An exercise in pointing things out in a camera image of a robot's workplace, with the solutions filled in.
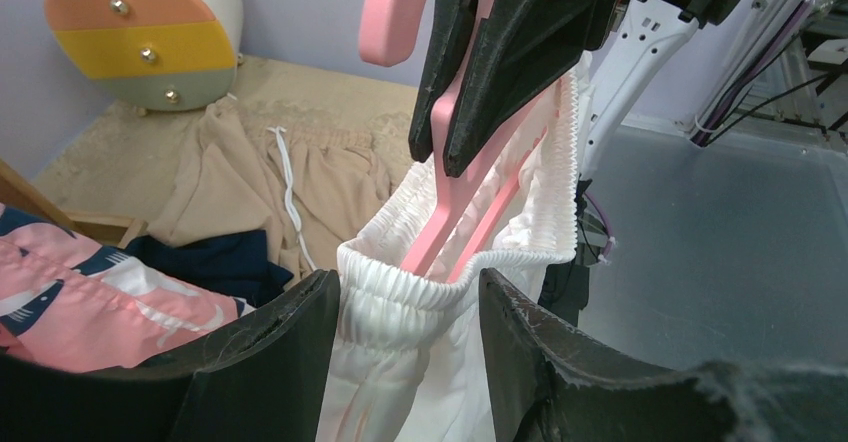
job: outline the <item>wooden chair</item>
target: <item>wooden chair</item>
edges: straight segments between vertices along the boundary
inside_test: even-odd
[[[0,159],[0,203],[90,237],[103,245],[124,248],[144,233],[147,223],[132,217],[63,211]]]

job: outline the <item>pink fabric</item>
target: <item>pink fabric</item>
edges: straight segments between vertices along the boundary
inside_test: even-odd
[[[85,372],[134,367],[253,309],[0,204],[0,350]]]

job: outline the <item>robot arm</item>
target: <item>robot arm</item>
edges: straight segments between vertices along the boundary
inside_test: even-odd
[[[581,127],[580,188],[591,183],[615,129],[665,63],[698,29],[720,24],[739,0],[633,0],[593,77],[594,111]]]

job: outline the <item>gray wall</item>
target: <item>gray wall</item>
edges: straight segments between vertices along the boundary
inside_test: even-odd
[[[109,103],[65,57],[43,0],[0,0],[0,158],[35,175]]]

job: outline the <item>beige pants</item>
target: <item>beige pants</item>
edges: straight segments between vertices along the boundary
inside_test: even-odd
[[[283,203],[276,136],[265,129],[278,124],[285,121],[254,119],[229,98],[210,105],[187,137],[174,193],[150,233],[181,246],[264,229],[268,259],[294,273],[295,283],[308,275]],[[335,269],[339,244],[354,238],[388,200],[389,175],[371,150],[369,133],[295,127],[284,139],[307,250],[318,268]]]

